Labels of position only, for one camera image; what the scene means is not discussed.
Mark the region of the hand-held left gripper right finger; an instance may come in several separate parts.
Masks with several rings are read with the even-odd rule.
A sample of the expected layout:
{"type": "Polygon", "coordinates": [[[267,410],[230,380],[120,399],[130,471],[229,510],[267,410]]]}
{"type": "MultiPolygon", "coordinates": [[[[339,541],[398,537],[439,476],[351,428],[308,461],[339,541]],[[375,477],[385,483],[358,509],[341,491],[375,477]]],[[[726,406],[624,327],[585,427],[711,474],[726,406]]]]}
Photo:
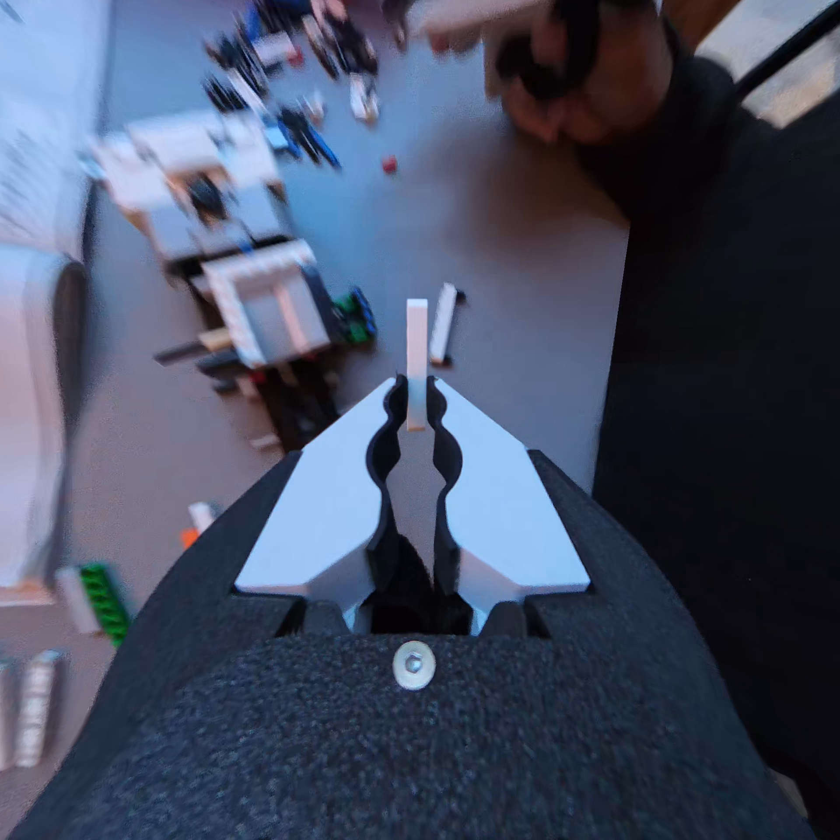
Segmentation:
{"type": "Polygon", "coordinates": [[[586,592],[588,574],[531,450],[438,377],[427,379],[436,504],[434,582],[480,634],[501,603],[586,592]]]}

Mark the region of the short white lego beam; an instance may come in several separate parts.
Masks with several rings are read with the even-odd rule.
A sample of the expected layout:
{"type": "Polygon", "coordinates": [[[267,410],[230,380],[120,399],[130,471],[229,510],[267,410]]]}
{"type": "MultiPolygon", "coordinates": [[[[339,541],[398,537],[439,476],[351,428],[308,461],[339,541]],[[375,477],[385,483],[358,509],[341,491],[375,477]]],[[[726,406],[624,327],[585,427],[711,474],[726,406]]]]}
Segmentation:
{"type": "Polygon", "coordinates": [[[56,572],[56,585],[70,620],[81,635],[100,635],[102,627],[81,579],[78,567],[66,566],[56,572]]]}

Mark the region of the green lego plate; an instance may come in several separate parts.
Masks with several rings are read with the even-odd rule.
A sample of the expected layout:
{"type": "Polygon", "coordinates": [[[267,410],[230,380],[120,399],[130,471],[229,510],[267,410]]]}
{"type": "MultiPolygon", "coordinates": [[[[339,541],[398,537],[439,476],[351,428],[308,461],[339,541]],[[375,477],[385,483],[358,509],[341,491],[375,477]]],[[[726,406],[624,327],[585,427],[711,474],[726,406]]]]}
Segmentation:
{"type": "Polygon", "coordinates": [[[78,568],[78,576],[100,629],[119,648],[130,630],[131,618],[109,567],[86,563],[78,568]]]}

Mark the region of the white box with picture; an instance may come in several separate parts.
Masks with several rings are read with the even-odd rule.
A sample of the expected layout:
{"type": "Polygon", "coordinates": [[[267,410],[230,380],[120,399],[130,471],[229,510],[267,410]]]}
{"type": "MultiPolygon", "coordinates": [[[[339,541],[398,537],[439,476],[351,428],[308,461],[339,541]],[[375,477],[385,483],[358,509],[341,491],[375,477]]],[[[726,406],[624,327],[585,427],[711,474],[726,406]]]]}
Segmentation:
{"type": "Polygon", "coordinates": [[[84,391],[88,291],[74,259],[2,245],[2,606],[53,599],[68,441],[84,391]]]}

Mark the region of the person's right forearm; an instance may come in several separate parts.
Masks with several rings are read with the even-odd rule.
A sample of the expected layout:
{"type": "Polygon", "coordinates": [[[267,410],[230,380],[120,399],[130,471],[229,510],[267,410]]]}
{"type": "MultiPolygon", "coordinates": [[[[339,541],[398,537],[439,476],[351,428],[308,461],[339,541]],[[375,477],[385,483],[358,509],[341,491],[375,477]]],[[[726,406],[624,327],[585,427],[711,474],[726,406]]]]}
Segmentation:
{"type": "Polygon", "coordinates": [[[619,140],[577,150],[584,172],[633,227],[675,213],[714,183],[730,159],[780,133],[741,105],[726,70],[689,54],[670,22],[664,30],[674,69],[656,115],[619,140]]]}

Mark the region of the pile of small lego pins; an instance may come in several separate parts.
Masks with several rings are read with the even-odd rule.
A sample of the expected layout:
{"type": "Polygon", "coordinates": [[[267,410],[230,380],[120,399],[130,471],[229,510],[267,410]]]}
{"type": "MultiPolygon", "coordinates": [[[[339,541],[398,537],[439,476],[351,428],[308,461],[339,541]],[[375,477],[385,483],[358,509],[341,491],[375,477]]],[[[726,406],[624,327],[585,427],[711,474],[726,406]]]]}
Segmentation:
{"type": "Polygon", "coordinates": [[[203,46],[217,70],[203,81],[212,106],[225,117],[255,117],[276,153],[335,171],[342,167],[322,136],[327,104],[321,93],[283,102],[272,90],[281,72],[302,69],[308,56],[329,80],[347,83],[357,122],[370,126],[380,117],[379,57],[346,2],[247,2],[234,13],[233,29],[206,38],[203,46]]]}

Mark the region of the long white lego beam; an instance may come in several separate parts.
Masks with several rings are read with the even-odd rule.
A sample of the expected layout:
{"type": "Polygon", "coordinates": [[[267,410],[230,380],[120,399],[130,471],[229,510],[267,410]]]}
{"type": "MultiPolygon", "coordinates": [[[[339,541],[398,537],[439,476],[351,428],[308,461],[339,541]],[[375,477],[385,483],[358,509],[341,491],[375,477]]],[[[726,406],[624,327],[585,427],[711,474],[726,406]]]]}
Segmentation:
{"type": "Polygon", "coordinates": [[[31,658],[24,667],[15,742],[16,768],[38,766],[54,745],[66,664],[67,652],[51,648],[31,658]]]}

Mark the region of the open lego instruction booklet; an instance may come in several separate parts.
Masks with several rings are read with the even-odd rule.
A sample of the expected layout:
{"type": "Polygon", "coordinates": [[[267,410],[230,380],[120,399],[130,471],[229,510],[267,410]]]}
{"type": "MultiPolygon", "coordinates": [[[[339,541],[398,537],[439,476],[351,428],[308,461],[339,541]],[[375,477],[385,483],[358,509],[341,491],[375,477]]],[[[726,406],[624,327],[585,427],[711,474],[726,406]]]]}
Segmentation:
{"type": "Polygon", "coordinates": [[[112,2],[1,2],[1,239],[81,259],[112,2]]]}

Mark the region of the white lego vehicle model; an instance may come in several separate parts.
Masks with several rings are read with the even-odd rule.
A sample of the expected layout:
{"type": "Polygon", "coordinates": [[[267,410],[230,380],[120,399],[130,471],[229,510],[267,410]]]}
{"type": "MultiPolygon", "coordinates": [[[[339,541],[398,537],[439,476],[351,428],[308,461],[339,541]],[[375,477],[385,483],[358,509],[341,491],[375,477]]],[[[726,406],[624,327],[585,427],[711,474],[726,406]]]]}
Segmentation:
{"type": "Polygon", "coordinates": [[[159,364],[193,357],[217,391],[259,400],[273,434],[258,448],[301,449],[336,420],[322,361],[341,324],[264,125],[210,112],[133,122],[80,159],[201,312],[204,332],[159,364]]]}

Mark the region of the white and orange lego piece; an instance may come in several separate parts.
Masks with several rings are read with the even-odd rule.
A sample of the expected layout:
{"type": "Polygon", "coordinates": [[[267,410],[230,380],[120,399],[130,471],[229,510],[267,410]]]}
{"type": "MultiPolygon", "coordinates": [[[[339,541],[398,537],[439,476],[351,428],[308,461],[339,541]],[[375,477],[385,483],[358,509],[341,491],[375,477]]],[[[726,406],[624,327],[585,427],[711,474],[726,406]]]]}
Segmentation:
{"type": "Polygon", "coordinates": [[[217,519],[219,510],[217,505],[208,501],[197,501],[187,508],[190,525],[181,531],[180,539],[184,551],[191,548],[200,536],[208,530],[217,519]]]}

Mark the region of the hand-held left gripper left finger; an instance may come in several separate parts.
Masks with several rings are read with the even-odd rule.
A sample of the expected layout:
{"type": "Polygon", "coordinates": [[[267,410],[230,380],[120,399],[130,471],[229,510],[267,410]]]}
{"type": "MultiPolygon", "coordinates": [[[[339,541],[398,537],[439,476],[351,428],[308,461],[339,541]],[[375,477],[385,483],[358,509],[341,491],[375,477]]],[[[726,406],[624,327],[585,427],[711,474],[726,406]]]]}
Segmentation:
{"type": "Polygon", "coordinates": [[[306,444],[235,580],[245,595],[330,602],[351,632],[367,632],[363,603],[382,570],[369,547],[387,530],[385,480],[375,442],[398,445],[406,378],[391,377],[306,444]]]}

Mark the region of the white lego beam with black pin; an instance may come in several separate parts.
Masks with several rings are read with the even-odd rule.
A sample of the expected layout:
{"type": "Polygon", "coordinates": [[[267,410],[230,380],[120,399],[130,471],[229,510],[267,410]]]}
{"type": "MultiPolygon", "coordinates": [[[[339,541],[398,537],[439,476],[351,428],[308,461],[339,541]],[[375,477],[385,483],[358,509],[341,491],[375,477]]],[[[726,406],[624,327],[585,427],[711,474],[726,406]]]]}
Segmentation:
{"type": "Polygon", "coordinates": [[[448,360],[448,342],[455,318],[455,310],[465,299],[462,290],[453,283],[445,282],[438,295],[434,320],[427,350],[430,364],[445,365],[448,360]]]}

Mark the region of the plain white lego beam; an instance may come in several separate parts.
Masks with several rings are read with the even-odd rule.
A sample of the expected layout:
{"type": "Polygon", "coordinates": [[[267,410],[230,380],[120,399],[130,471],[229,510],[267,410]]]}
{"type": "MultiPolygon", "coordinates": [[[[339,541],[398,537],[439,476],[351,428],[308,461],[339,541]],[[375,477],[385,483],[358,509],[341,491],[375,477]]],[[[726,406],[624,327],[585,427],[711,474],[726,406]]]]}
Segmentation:
{"type": "Polygon", "coordinates": [[[406,301],[406,430],[419,432],[427,422],[427,299],[406,301]]]}

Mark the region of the person's right hand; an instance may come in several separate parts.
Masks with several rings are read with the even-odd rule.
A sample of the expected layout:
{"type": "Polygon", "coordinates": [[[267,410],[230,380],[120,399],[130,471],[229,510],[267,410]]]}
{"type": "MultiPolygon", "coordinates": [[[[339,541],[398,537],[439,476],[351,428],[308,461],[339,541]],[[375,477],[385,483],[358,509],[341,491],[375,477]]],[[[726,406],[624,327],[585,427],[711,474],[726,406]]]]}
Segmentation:
{"type": "Polygon", "coordinates": [[[665,22],[654,2],[630,8],[603,2],[598,53],[583,85],[562,98],[538,101],[515,80],[501,93],[500,104],[518,130],[545,144],[609,144],[652,121],[673,67],[665,22]]]}

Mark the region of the green lego frame with black links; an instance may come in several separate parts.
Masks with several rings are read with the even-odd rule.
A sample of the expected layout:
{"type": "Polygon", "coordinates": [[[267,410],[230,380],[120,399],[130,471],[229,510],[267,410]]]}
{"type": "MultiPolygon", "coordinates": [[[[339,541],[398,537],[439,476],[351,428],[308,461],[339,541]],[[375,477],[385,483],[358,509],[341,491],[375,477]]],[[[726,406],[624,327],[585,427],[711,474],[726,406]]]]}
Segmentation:
{"type": "Polygon", "coordinates": [[[361,346],[376,341],[375,316],[359,287],[353,286],[345,295],[333,299],[332,309],[339,321],[344,343],[361,346]]]}

